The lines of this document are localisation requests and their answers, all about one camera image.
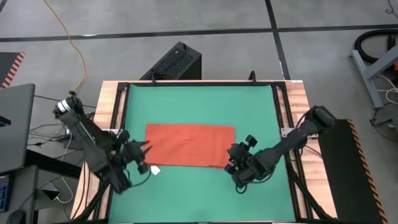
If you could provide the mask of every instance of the gray floor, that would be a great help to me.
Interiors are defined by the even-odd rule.
[[[356,26],[396,24],[398,19],[384,11],[387,1],[372,0],[271,0],[278,27]],[[175,30],[270,28],[262,0],[86,0],[56,1],[50,4],[72,35],[120,34]],[[0,13],[0,38],[64,35],[41,0],[8,0]],[[398,223],[398,145],[380,137],[371,127],[372,104],[363,81],[348,58],[353,42],[366,30],[284,32],[280,39],[292,79],[303,80],[311,105],[325,105],[336,116],[352,119],[361,139],[369,168],[390,223]],[[203,54],[203,79],[246,79],[255,70],[261,79],[283,79],[272,33],[187,35],[75,41],[85,56],[87,79],[80,98],[95,106],[103,80],[138,79],[176,42],[182,41]],[[367,51],[380,56],[385,38],[364,43]],[[25,59],[12,85],[35,83],[36,94],[61,99],[80,79],[81,62],[67,41],[2,42],[0,52],[25,52]],[[381,88],[389,88],[383,80]],[[31,126],[56,123],[55,101],[35,98]],[[396,110],[389,106],[387,110]],[[54,133],[58,127],[44,128]],[[381,131],[398,141],[395,132]],[[63,154],[59,144],[32,147],[43,154]],[[66,161],[76,163],[81,154]],[[41,172],[41,183],[51,179]],[[77,181],[67,179],[74,190]],[[69,192],[63,182],[63,200]],[[59,203],[42,210],[39,223],[65,221]],[[70,214],[72,208],[66,209]]]

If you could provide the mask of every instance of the table leg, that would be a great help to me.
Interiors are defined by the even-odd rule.
[[[46,170],[62,176],[80,178],[81,167],[59,161],[29,149],[26,150],[25,166],[36,165],[41,170]]]

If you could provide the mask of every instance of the black computer tower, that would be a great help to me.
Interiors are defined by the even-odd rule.
[[[140,80],[201,80],[201,53],[178,42]]]

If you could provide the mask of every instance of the red cloth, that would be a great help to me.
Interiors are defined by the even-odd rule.
[[[147,124],[145,140],[152,146],[146,154],[148,164],[223,169],[228,163],[227,150],[235,142],[235,129],[202,124]]]

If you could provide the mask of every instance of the green mat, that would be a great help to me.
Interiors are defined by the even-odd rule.
[[[236,142],[252,134],[258,140],[256,150],[279,142],[270,86],[132,85],[126,130],[141,141],[148,123],[230,125]],[[135,164],[127,168],[133,184],[147,177],[138,174]],[[249,185],[242,195],[223,169],[159,168],[144,185],[113,193],[109,223],[294,220],[283,159],[269,181]]]

